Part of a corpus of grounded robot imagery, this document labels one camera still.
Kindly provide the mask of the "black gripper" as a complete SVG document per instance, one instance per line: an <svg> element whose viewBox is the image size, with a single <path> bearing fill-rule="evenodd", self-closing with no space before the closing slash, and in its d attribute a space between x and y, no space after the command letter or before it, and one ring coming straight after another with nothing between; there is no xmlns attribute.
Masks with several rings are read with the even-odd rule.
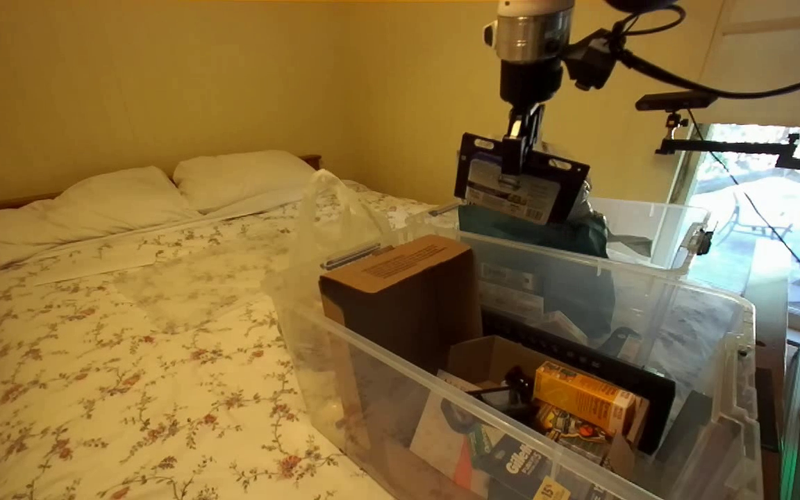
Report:
<svg viewBox="0 0 800 500"><path fill-rule="evenodd" d="M559 91L560 77L559 59L499 64L499 98L512 105L505 140L523 154L537 147L544 102Z"/></svg>

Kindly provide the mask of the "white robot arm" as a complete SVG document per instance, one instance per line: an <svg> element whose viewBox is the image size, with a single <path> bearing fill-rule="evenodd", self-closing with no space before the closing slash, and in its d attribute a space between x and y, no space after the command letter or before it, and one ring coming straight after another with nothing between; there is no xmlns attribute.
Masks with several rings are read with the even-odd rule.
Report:
<svg viewBox="0 0 800 500"><path fill-rule="evenodd" d="M559 91L575 0L498 0L484 41L499 62L499 101L512 105L505 140L523 154L538 141L544 102Z"/></svg>

